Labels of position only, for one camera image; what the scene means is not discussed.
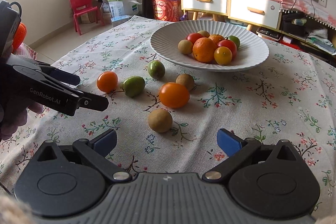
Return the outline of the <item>gloved left hand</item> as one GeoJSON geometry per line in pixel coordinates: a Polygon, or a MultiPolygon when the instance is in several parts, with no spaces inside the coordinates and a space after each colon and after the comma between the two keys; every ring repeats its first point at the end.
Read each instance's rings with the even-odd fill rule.
{"type": "Polygon", "coordinates": [[[3,109],[1,109],[1,140],[10,139],[19,127],[27,123],[27,109],[40,114],[43,110],[43,105],[33,102],[22,111],[15,110],[14,115],[7,121],[3,121],[3,109]]]}

